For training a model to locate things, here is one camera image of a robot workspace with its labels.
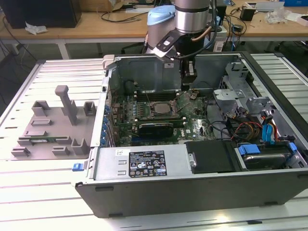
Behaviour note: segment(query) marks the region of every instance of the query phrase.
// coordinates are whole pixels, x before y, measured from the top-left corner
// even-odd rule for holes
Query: wooden table
[[[233,0],[236,5],[227,7],[227,14],[231,10],[241,7],[246,0]],[[294,13],[307,14],[308,7],[286,7]],[[236,12],[234,16],[240,17],[241,12]],[[287,23],[269,24],[265,20],[266,13],[257,13],[254,15],[251,22],[245,22],[247,31],[241,36],[241,41],[302,41],[308,40],[308,27],[302,26],[297,22],[287,21]],[[231,18],[233,24],[244,25],[236,18]],[[228,23],[224,22],[225,28],[228,28]]]
[[[111,20],[122,20],[137,13],[117,12],[110,14]],[[57,44],[63,59],[70,59],[66,48],[68,43],[97,43],[99,53],[102,53],[100,43],[105,42],[142,42],[147,32],[147,14],[139,17],[141,20],[132,23],[110,23],[100,19],[95,13],[82,13],[75,28],[47,28],[48,32],[32,35],[24,29],[8,28],[23,44]],[[0,18],[0,38],[5,44],[17,43],[5,29]]]

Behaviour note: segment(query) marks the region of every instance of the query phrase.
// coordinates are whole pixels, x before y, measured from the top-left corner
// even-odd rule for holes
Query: white paper
[[[289,21],[293,21],[293,22],[296,22],[297,21],[297,19],[299,18],[299,17],[301,17],[301,16],[303,16],[302,14],[300,14],[300,13],[289,13],[287,16],[286,16],[286,20],[289,20]]]
[[[129,155],[130,149],[116,149],[115,150],[115,155],[116,156],[125,156]]]
[[[48,31],[46,26],[33,26],[33,25],[28,24],[27,22],[26,22],[25,30],[33,35],[37,35],[39,33],[45,33]]]

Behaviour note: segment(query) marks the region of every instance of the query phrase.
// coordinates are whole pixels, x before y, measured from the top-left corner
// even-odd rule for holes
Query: blue latch
[[[81,164],[81,163],[74,164],[74,166],[72,168],[73,172],[82,172],[83,170],[84,170],[83,169],[83,164]]]
[[[256,144],[244,144],[239,147],[239,152],[241,155],[259,154],[260,150]]]
[[[275,142],[271,140],[272,133],[273,133],[273,127],[271,125],[268,124],[263,125],[262,140],[265,142],[269,142],[270,144],[274,144]]]
[[[289,147],[291,148],[291,150],[292,150],[293,153],[296,153],[296,151],[297,151],[297,146],[296,146],[293,142],[289,143]]]

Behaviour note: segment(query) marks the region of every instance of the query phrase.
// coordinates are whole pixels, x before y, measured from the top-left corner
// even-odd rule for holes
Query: computer case
[[[0,0],[5,16],[14,29],[34,26],[75,27],[81,18],[79,0]]]

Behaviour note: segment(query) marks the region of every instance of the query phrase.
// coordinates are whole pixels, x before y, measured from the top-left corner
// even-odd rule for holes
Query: red wire
[[[256,123],[256,122],[243,122],[243,123],[241,123],[240,125],[239,125],[239,127],[235,130],[235,134],[236,134],[236,132],[241,128],[241,125],[243,125],[243,124],[256,124],[256,125],[258,125],[260,128],[262,128],[262,126],[259,124],[259,123]]]

